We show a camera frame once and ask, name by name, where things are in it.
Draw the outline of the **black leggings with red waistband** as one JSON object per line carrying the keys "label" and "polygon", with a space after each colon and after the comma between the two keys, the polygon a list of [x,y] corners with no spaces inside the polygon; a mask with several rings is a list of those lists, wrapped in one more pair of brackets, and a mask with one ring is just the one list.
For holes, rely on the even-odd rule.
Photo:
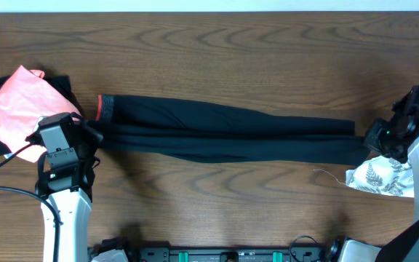
{"label": "black leggings with red waistband", "polygon": [[353,121],[274,116],[194,100],[134,95],[99,97],[88,125],[101,147],[201,163],[291,161],[360,165],[370,151]]}

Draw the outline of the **white fern print cloth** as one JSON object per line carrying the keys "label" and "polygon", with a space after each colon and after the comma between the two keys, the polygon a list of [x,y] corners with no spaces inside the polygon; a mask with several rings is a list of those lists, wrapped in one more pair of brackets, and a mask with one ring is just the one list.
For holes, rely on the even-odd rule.
{"label": "white fern print cloth", "polygon": [[392,158],[378,156],[367,160],[353,170],[346,170],[345,180],[339,181],[331,172],[319,170],[331,175],[339,184],[371,194],[394,197],[414,197],[413,172],[410,162],[404,164]]}

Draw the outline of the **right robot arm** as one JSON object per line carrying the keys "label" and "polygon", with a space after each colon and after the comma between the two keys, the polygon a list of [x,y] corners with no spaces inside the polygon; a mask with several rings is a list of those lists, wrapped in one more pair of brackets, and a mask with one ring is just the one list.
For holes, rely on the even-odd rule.
{"label": "right robot arm", "polygon": [[393,104],[393,117],[377,118],[364,143],[384,157],[410,162],[414,179],[415,222],[383,247],[350,238],[335,240],[326,261],[419,261],[419,85]]}

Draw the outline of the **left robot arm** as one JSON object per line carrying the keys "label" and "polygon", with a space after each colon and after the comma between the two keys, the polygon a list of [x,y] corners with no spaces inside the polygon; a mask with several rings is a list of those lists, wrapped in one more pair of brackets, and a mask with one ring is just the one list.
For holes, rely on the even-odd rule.
{"label": "left robot arm", "polygon": [[47,150],[38,160],[36,194],[44,200],[44,261],[88,261],[95,156],[102,135],[74,113],[48,116],[35,137]]}

